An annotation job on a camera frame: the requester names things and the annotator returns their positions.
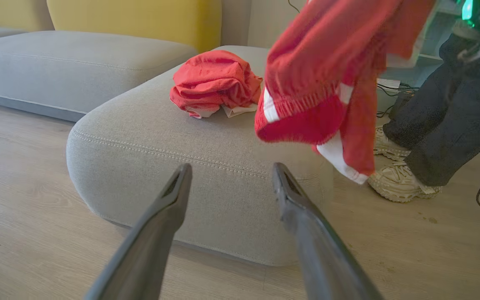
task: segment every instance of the yellow backrest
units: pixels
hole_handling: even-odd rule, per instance
[[[170,40],[204,52],[220,45],[221,0],[47,0],[56,30]]]
[[[0,27],[53,30],[46,0],[0,0]]]

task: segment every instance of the wooden floor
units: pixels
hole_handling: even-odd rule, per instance
[[[0,107],[0,298],[81,298],[127,232],[76,193],[65,165],[72,125]],[[433,200],[392,203],[341,176],[335,186],[329,221],[387,299],[480,299],[480,155]],[[162,297],[301,299],[305,291],[297,266],[175,245]]]

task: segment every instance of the red clothing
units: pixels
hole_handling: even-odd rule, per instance
[[[247,61],[223,50],[192,57],[173,80],[170,100],[195,118],[210,116],[220,105],[247,108],[258,103],[263,81]]]
[[[411,57],[435,0],[311,0],[270,50],[255,117],[266,142],[313,144],[358,183],[375,172],[377,76]]]

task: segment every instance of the leg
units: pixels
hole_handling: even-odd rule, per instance
[[[444,186],[479,152],[480,66],[476,66],[465,72],[442,122],[412,148],[405,162],[423,184]]]
[[[425,80],[416,95],[398,111],[395,118],[383,127],[388,139],[413,150],[425,135],[442,122],[448,109],[446,89],[455,72],[462,67],[457,55],[472,44],[470,40],[451,35],[442,45],[440,57],[444,63]]]

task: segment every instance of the sneaker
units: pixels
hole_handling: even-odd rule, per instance
[[[382,154],[393,161],[403,161],[410,154],[410,150],[389,140],[382,127],[375,127],[375,147],[373,148],[373,153]]]
[[[426,186],[405,162],[395,162],[368,178],[370,186],[388,200],[407,203],[413,198],[431,199],[442,192],[441,186]]]

